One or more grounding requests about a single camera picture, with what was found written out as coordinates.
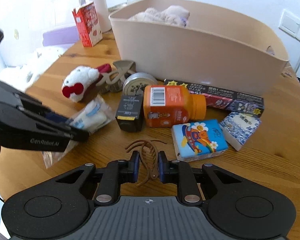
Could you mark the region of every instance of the wall socket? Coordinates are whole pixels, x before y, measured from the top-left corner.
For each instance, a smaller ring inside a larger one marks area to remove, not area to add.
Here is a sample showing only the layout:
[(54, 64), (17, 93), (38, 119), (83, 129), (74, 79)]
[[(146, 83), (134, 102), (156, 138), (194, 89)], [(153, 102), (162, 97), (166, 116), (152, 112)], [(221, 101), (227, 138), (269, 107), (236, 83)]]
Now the wall socket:
[(300, 41), (300, 18), (288, 10), (283, 10), (279, 28)]

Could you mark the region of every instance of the black box with stars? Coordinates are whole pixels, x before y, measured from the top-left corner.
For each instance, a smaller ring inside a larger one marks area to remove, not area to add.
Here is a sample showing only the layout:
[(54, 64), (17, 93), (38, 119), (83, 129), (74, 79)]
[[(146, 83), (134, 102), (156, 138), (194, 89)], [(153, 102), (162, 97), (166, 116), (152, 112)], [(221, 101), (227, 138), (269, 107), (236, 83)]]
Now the black box with stars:
[(143, 114), (142, 96), (121, 96), (115, 118), (121, 130), (126, 132), (141, 131)]
[(262, 97), (228, 89), (177, 80), (164, 80), (167, 86), (184, 86), (191, 94), (204, 95), (207, 106), (260, 117), (265, 109)]

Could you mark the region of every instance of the red fabric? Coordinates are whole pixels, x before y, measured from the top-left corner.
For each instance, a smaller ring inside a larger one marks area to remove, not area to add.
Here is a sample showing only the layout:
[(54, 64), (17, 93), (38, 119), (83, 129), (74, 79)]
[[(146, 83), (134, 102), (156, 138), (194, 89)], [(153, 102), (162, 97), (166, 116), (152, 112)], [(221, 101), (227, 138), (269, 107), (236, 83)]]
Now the red fabric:
[[(111, 65), (109, 63), (105, 63), (99, 67), (96, 67), (96, 69), (99, 71), (99, 73), (110, 73), (112, 71)], [(102, 79), (102, 75), (99, 75), (95, 83), (98, 83), (101, 79)]]
[(76, 83), (71, 87), (65, 86), (62, 89), (62, 94), (66, 98), (69, 98), (72, 93), (75, 93), (76, 95), (80, 95), (83, 92), (83, 89), (84, 89), (84, 87), (81, 83)]

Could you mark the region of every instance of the beige hair clip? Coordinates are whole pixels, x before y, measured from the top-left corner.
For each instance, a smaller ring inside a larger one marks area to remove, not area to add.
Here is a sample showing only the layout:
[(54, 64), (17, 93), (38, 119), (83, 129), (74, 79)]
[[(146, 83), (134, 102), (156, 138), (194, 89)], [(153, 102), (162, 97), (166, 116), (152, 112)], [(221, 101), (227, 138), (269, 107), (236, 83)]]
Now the beige hair clip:
[(100, 88), (100, 93), (119, 92), (122, 90), (123, 83), (126, 80), (126, 74), (135, 73), (136, 63), (132, 60), (118, 60), (113, 62), (117, 68), (110, 73), (102, 73), (102, 79), (96, 84)]

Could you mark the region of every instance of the metal tin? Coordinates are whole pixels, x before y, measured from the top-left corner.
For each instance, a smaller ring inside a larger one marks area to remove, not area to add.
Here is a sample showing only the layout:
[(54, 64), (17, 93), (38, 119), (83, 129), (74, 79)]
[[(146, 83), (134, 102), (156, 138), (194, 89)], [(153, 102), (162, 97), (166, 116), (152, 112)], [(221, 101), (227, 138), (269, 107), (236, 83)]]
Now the metal tin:
[(157, 80), (147, 73), (134, 73), (123, 84), (123, 94), (127, 96), (143, 96), (147, 85), (157, 85)]

